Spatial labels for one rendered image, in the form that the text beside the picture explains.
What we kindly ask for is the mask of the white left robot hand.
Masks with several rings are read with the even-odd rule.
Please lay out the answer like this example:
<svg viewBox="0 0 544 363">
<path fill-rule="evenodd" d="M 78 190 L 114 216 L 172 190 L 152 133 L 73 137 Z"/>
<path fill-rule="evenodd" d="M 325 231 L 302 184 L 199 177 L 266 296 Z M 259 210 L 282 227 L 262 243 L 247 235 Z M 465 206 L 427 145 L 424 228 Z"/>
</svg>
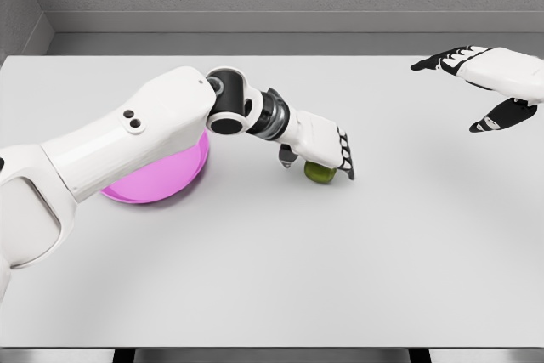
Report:
<svg viewBox="0 0 544 363">
<path fill-rule="evenodd" d="M 354 180 L 347 133 L 333 121 L 307 111 L 297 111 L 276 142 L 280 144 L 279 160 L 285 168 L 301 157 L 343 171 Z"/>
</svg>

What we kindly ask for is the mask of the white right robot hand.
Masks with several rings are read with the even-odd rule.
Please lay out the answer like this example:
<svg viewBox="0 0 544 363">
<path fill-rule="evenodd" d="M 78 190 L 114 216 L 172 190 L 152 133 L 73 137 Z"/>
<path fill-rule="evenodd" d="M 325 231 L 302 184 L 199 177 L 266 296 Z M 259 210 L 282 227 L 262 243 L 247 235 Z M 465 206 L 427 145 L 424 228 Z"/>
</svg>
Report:
<svg viewBox="0 0 544 363">
<path fill-rule="evenodd" d="M 544 60 L 508 48 L 467 45 L 433 54 L 413 71 L 444 71 L 507 99 L 473 123 L 471 133 L 511 128 L 530 119 L 544 104 Z"/>
</svg>

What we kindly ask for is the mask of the green apple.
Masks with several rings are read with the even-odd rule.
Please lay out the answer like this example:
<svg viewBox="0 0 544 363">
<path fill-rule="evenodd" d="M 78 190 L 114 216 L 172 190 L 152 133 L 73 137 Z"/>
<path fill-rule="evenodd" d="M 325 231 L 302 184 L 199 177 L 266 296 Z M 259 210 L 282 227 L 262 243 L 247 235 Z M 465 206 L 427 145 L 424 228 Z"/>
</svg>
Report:
<svg viewBox="0 0 544 363">
<path fill-rule="evenodd" d="M 329 184 L 335 178 L 337 169 L 325 167 L 319 163 L 306 161 L 304 163 L 304 174 L 305 176 L 318 184 Z"/>
</svg>

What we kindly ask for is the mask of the pink plate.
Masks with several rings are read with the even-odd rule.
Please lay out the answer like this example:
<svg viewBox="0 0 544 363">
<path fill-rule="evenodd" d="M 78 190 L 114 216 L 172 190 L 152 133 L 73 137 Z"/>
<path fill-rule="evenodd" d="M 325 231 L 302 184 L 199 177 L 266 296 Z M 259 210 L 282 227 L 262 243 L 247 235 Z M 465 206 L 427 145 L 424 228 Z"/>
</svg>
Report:
<svg viewBox="0 0 544 363">
<path fill-rule="evenodd" d="M 161 201 L 187 187 L 204 167 L 209 138 L 204 131 L 196 145 L 153 162 L 102 189 L 114 201 L 146 204 Z"/>
</svg>

